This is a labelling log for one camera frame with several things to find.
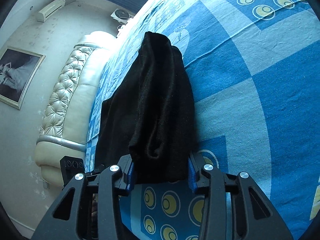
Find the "blue bedsheet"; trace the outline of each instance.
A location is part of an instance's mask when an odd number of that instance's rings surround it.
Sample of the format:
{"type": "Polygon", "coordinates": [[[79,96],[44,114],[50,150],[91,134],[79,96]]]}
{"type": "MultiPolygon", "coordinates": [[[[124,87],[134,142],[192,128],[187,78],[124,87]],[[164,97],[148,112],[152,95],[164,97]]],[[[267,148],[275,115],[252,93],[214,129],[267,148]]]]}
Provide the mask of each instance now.
{"type": "MultiPolygon", "coordinates": [[[[182,52],[206,162],[247,171],[299,238],[320,208],[320,23],[307,1],[150,0],[138,15],[103,71],[86,170],[102,101],[121,84],[144,33],[162,33],[182,52]]],[[[141,240],[196,240],[203,199],[186,181],[136,185],[120,198],[122,219],[141,240]]]]}

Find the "white wall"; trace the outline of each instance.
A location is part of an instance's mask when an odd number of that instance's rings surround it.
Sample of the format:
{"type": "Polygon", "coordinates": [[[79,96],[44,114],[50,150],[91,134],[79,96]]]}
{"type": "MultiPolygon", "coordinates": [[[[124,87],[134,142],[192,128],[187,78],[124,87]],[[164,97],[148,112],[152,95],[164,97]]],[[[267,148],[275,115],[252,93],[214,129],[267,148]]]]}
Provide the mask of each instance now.
{"type": "Polygon", "coordinates": [[[95,6],[95,7],[98,7],[98,8],[101,8],[103,10],[105,10],[107,12],[107,15],[106,16],[110,16],[116,9],[123,9],[125,11],[127,11],[129,14],[131,15],[135,15],[134,13],[130,12],[129,10],[119,6],[119,5],[116,5],[110,1],[107,1],[107,0],[77,0],[78,2],[80,3],[85,3],[85,4],[88,4],[88,5],[92,5],[92,6],[95,6]]]}
{"type": "Polygon", "coordinates": [[[113,7],[101,9],[76,1],[44,23],[37,22],[33,14],[0,48],[0,55],[7,46],[46,55],[28,87],[21,109],[0,102],[0,201],[20,233],[28,238],[61,192],[52,186],[49,190],[43,187],[41,170],[33,160],[44,110],[78,40],[93,31],[117,35],[119,23],[110,17],[111,10],[113,7]]]}
{"type": "Polygon", "coordinates": [[[31,14],[41,10],[53,0],[18,0],[0,29],[0,48],[11,36],[11,34],[26,20],[31,14]]]}

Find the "black cloth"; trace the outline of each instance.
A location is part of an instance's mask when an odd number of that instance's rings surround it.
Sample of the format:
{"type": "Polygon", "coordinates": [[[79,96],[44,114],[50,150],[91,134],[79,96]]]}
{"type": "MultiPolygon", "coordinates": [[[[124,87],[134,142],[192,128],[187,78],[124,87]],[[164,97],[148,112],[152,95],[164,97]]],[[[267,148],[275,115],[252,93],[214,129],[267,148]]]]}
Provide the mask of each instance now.
{"type": "Polygon", "coordinates": [[[166,36],[146,32],[121,85],[102,103],[95,167],[130,154],[137,183],[186,179],[194,122],[181,52],[166,36]]]}

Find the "silver screw head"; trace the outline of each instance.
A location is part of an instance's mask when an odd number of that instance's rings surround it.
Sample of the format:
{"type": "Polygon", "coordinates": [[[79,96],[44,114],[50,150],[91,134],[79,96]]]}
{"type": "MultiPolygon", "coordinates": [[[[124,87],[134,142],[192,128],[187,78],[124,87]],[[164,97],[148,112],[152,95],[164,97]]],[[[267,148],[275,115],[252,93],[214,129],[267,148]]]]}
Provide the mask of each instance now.
{"type": "Polygon", "coordinates": [[[119,170],[119,166],[118,165],[112,165],[112,166],[110,166],[110,170],[115,172],[115,171],[119,170]]]}
{"type": "Polygon", "coordinates": [[[212,166],[211,164],[206,164],[206,165],[204,166],[204,169],[205,169],[206,171],[212,171],[212,170],[213,170],[213,166],[212,166]]]}
{"type": "Polygon", "coordinates": [[[82,173],[78,173],[76,176],[75,176],[75,178],[76,178],[76,180],[81,180],[81,179],[83,179],[83,174],[82,173]]]}
{"type": "Polygon", "coordinates": [[[242,171],[242,172],[240,172],[240,177],[244,178],[244,179],[247,179],[249,177],[249,174],[244,172],[244,171],[242,171]]]}

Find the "picture frame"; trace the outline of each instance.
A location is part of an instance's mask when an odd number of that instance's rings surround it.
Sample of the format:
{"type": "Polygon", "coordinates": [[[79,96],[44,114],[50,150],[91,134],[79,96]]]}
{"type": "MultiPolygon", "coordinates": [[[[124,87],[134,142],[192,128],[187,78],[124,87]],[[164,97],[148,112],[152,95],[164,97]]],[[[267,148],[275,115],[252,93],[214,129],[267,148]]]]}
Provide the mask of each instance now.
{"type": "Polygon", "coordinates": [[[21,109],[23,99],[45,55],[14,47],[0,54],[0,101],[21,109]]]}

